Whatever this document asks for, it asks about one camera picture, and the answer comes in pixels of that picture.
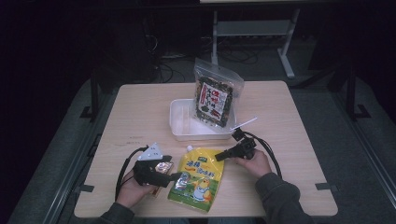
cord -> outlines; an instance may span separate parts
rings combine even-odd
[[[262,146],[265,148],[265,150],[267,151],[268,155],[270,156],[271,160],[273,161],[273,163],[275,165],[277,175],[282,179],[282,173],[280,172],[279,164],[277,163],[277,160],[275,158],[274,152],[271,149],[270,145],[268,145],[267,142],[265,142],[264,140],[260,139],[259,137],[257,137],[253,133],[248,133],[248,132],[243,132],[243,133],[247,134],[247,135],[250,135],[251,137],[253,137],[257,141],[259,141],[260,144],[262,144]]]
[[[137,150],[135,150],[133,153],[131,153],[131,155],[130,155],[127,159],[125,159],[125,162],[124,162],[124,164],[122,165],[122,168],[121,168],[121,170],[120,170],[119,178],[118,178],[118,180],[117,180],[117,185],[116,185],[116,200],[117,200],[117,198],[119,197],[119,193],[120,193],[121,186],[122,186],[123,184],[125,184],[126,181],[129,180],[129,179],[128,179],[128,180],[122,182],[122,179],[123,179],[123,177],[124,177],[124,175],[125,175],[125,170],[126,170],[126,168],[128,167],[129,162],[131,161],[131,158],[132,158],[132,157],[134,156],[134,154],[136,154],[137,152],[139,152],[139,151],[145,151],[145,150],[148,149],[148,148],[149,148],[149,146],[140,147],[140,148],[138,148]]]

plastic tray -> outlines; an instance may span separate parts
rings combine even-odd
[[[228,139],[231,137],[235,125],[233,110],[224,128],[214,128],[205,125],[200,120],[192,117],[194,114],[193,99],[178,99],[170,105],[169,125],[177,141]]]

floor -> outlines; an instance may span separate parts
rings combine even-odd
[[[226,39],[219,53],[219,64],[234,70],[245,81],[284,80],[289,86],[318,73],[308,70],[315,39],[295,40],[288,57],[296,78],[288,79],[276,53],[283,41],[282,38]],[[204,52],[201,57],[210,61],[210,52]],[[194,82],[192,68],[193,58],[169,51],[162,58],[161,73],[153,83]],[[380,178],[378,166],[388,171],[390,180],[396,180],[393,159],[396,157],[396,126],[377,103],[371,88],[360,79],[357,80],[356,105],[364,105],[371,118],[351,121],[344,109],[346,90],[328,91],[326,85],[330,78],[327,76],[305,89],[290,89],[323,173],[335,187],[332,194],[338,214],[315,217],[315,220],[332,224],[394,223],[396,204],[389,198],[387,182]],[[92,221],[75,217],[73,211],[116,96],[117,89],[100,93],[99,114],[91,122],[79,117],[91,104],[90,82],[81,87],[10,223]]]

dark background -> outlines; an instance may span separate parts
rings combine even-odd
[[[147,17],[137,11],[82,9],[99,2],[0,2],[2,223],[92,71],[100,71],[104,91],[124,83],[148,83],[156,77],[158,56],[169,46],[199,56],[200,37],[211,34],[208,11],[166,11]],[[394,3],[365,1],[320,8],[326,13],[302,10],[294,36],[318,39],[311,66],[325,68],[347,56],[395,121]],[[255,13],[245,15],[255,17]],[[156,55],[147,51],[148,32],[163,40]]]

table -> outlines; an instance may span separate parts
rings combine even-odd
[[[120,168],[136,148],[156,142],[164,154],[174,157],[177,167],[188,145],[221,150],[235,146],[232,138],[178,142],[172,135],[170,103],[193,98],[194,87],[194,83],[173,83],[120,88],[85,181],[85,185],[94,188],[92,192],[81,192],[75,209],[77,217],[99,217],[107,211],[114,202]],[[254,133],[272,147],[283,178],[300,189],[305,212],[311,216],[335,215],[337,206],[332,193],[316,188],[315,184],[326,183],[326,178],[287,85],[283,81],[247,81],[240,106],[239,121],[258,117],[243,130]],[[157,198],[148,195],[133,210],[137,217],[263,217],[265,212],[254,183],[255,179],[244,168],[227,160],[218,194],[208,213],[168,201],[173,183],[162,189]]]

